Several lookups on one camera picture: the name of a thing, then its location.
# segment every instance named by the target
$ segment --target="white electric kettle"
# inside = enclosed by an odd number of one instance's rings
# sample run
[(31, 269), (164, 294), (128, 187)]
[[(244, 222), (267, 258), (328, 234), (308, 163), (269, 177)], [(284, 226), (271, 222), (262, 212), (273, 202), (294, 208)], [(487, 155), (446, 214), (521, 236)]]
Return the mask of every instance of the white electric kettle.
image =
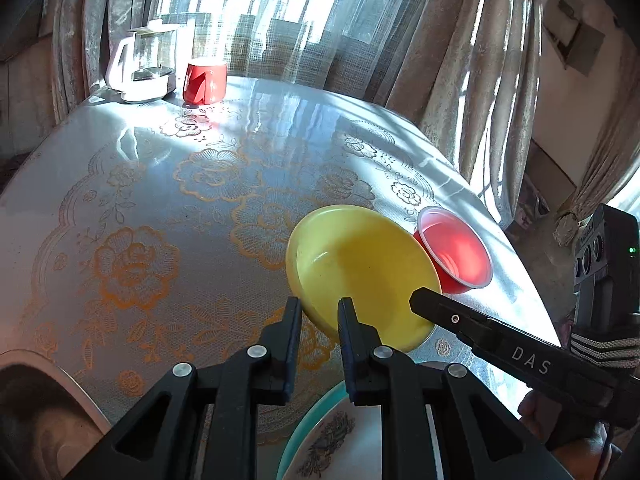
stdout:
[(122, 92), (122, 100), (142, 103), (160, 99), (175, 90), (177, 23), (152, 20), (146, 27), (132, 28), (132, 36), (114, 47), (107, 67), (106, 83)]

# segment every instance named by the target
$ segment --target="red cup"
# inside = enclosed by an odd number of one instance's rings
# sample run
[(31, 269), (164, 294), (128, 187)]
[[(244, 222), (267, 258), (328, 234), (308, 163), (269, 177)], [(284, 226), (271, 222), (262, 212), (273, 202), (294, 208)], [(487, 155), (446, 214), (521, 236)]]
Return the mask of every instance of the red cup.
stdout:
[(414, 238), (431, 258), (443, 292), (462, 294), (491, 282), (494, 269), (484, 243), (451, 211), (436, 206), (422, 209)]
[(184, 78), (182, 98), (189, 105), (210, 105), (226, 94), (226, 62), (210, 57), (192, 59)]

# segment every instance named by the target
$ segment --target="table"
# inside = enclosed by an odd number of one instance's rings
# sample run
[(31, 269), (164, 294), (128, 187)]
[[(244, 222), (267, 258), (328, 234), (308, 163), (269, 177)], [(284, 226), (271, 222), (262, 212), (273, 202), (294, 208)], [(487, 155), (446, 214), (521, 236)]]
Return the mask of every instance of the table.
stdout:
[[(43, 354), (116, 422), (175, 362), (220, 362), (278, 320), (290, 232), (337, 203), (411, 232), (424, 206), (457, 213), (495, 267), (487, 288), (457, 299), (558, 343), (507, 238), (412, 124), (231, 77), (223, 102), (194, 109), (176, 96), (127, 105), (103, 89), (31, 154), (0, 197), (0, 350)], [(527, 391), (440, 328), (411, 356), (466, 364), (512, 411)], [(260, 443), (285, 440), (340, 380), (339, 348), (305, 319), (292, 402), (260, 410)]]

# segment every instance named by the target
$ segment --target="hand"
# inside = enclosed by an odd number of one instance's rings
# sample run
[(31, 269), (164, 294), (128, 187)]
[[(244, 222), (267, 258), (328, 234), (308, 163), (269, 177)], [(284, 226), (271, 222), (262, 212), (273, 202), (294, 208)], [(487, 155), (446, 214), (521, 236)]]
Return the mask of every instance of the hand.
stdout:
[[(543, 435), (548, 434), (549, 428), (546, 426), (551, 423), (555, 425), (555, 421), (543, 420), (541, 417), (540, 403), (543, 396), (539, 392), (529, 392), (518, 406), (518, 413), (522, 416), (521, 423), (535, 435), (540, 442), (544, 440)], [(575, 480), (593, 480), (598, 468), (600, 454), (604, 447), (604, 441), (607, 433), (602, 424), (599, 425), (598, 431), (593, 438), (585, 438), (575, 440), (565, 446), (559, 447), (553, 451), (558, 462), (575, 478)], [(601, 477), (609, 466), (611, 459), (611, 450), (607, 452), (604, 466), (602, 468)]]

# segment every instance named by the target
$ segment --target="curtain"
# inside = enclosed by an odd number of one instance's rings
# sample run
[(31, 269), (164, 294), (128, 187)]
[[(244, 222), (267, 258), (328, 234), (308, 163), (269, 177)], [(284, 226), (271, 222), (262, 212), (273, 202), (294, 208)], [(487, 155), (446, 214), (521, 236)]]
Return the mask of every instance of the curtain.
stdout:
[(618, 71), (616, 96), (598, 133), (587, 170), (556, 225), (554, 238), (560, 246), (569, 245), (578, 231), (578, 222), (611, 198), (613, 207), (640, 218), (640, 56), (626, 34)]
[(375, 101), (411, 119), (513, 221), (538, 94), (540, 0), (425, 0)]
[(52, 91), (56, 123), (104, 85), (111, 48), (146, 24), (148, 0), (45, 0), (53, 16)]
[(153, 17), (193, 31), (193, 47), (180, 58), (217, 57), (230, 75), (371, 100), (424, 1), (152, 0), (151, 7)]

